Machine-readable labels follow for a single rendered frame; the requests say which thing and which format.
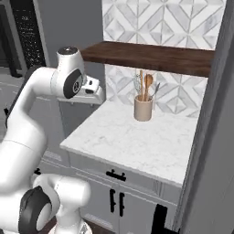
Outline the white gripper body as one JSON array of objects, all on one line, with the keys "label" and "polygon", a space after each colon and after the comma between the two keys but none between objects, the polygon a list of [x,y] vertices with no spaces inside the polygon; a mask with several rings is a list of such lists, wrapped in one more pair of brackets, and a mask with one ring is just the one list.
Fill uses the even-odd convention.
[{"label": "white gripper body", "polygon": [[98,104],[102,105],[104,103],[104,92],[102,87],[99,87],[94,93],[92,94],[82,94],[79,92],[71,99],[62,99],[58,98],[59,101],[65,102],[76,102],[76,103],[86,103],[86,104]]}]

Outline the metal whisk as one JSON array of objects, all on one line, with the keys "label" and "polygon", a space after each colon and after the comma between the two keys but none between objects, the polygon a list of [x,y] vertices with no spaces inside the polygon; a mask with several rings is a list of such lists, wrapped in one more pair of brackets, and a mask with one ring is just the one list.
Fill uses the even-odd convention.
[{"label": "metal whisk", "polygon": [[135,74],[134,79],[133,79],[134,87],[139,95],[139,97],[142,96],[141,92],[141,75]]}]

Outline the wooden spatula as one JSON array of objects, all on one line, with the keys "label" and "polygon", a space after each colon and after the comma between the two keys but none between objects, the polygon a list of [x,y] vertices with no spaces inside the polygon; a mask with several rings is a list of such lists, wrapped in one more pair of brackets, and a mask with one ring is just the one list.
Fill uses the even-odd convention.
[{"label": "wooden spatula", "polygon": [[143,93],[144,85],[143,85],[143,71],[142,70],[140,70],[140,82],[141,82],[141,101],[143,101],[144,100],[144,93]]}]

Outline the beige utensil pot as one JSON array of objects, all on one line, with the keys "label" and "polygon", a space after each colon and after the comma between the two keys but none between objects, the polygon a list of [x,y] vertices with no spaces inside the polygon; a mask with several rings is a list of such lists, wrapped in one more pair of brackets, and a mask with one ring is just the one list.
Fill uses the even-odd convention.
[{"label": "beige utensil pot", "polygon": [[140,95],[134,98],[133,117],[139,122],[147,122],[152,118],[153,100],[143,101]]}]

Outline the wooden spoon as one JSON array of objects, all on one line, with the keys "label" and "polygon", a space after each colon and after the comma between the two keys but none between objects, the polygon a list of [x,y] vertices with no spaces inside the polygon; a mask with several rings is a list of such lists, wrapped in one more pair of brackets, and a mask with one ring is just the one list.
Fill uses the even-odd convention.
[{"label": "wooden spoon", "polygon": [[151,74],[146,74],[144,76],[144,86],[145,86],[145,92],[144,92],[144,100],[148,100],[148,89],[152,85],[154,81],[154,78]]}]

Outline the grey metal utensil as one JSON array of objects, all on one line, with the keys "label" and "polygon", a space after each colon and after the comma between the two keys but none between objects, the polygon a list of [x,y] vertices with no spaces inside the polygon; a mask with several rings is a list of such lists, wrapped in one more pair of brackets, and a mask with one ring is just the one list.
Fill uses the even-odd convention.
[{"label": "grey metal utensil", "polygon": [[149,101],[151,101],[154,97],[154,95],[158,92],[159,90],[159,87],[160,87],[160,83],[158,83],[155,87],[155,90],[154,90],[154,93],[149,97]]}]

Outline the grey drawer front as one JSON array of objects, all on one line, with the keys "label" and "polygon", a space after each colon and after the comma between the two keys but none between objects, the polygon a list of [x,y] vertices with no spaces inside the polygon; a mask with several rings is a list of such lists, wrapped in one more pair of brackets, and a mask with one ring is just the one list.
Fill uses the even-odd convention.
[{"label": "grey drawer front", "polygon": [[[129,169],[121,168],[117,165],[111,165],[103,160],[90,158],[81,154],[70,153],[70,165],[73,168],[85,171],[87,173],[109,179],[114,182],[119,182],[123,185],[133,187],[138,190],[142,190],[151,194],[161,196],[164,188],[161,182],[156,181],[153,178],[147,177],[146,175],[140,175],[139,173],[133,172]],[[107,171],[115,170],[116,174],[125,173],[126,181],[109,177],[106,175]]]}]

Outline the grey cupboard door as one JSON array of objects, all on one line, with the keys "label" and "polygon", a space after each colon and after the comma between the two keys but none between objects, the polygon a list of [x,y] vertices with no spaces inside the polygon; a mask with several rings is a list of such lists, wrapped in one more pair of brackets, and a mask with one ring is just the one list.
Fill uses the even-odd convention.
[{"label": "grey cupboard door", "polygon": [[[85,181],[90,184],[90,200],[85,207],[80,209],[81,215],[88,221],[97,224],[107,230],[118,232],[117,208],[117,185],[111,181],[100,181],[86,177]],[[110,209],[110,189],[115,190],[114,212]]]},{"label": "grey cupboard door", "polygon": [[123,192],[124,211],[120,217],[120,234],[151,234],[157,200],[133,192]]}]

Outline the tall grey cabinet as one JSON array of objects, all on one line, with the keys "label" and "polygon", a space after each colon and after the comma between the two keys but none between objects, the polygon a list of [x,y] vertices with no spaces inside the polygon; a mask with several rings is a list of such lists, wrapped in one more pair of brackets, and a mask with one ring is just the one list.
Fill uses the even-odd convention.
[{"label": "tall grey cabinet", "polygon": [[173,229],[234,234],[234,0],[227,0]]}]

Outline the dark wooden wall shelf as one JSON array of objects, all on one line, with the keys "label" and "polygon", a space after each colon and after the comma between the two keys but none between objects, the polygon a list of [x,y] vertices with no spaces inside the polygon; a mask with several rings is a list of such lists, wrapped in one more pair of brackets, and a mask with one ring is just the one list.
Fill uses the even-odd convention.
[{"label": "dark wooden wall shelf", "polygon": [[207,78],[215,51],[102,41],[81,55],[89,62]]}]

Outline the black speckled wall appliance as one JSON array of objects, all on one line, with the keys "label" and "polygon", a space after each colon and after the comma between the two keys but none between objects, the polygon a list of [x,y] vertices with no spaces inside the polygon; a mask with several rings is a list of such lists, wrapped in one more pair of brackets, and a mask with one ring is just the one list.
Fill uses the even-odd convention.
[{"label": "black speckled wall appliance", "polygon": [[33,0],[0,0],[0,70],[20,78],[46,66]]}]

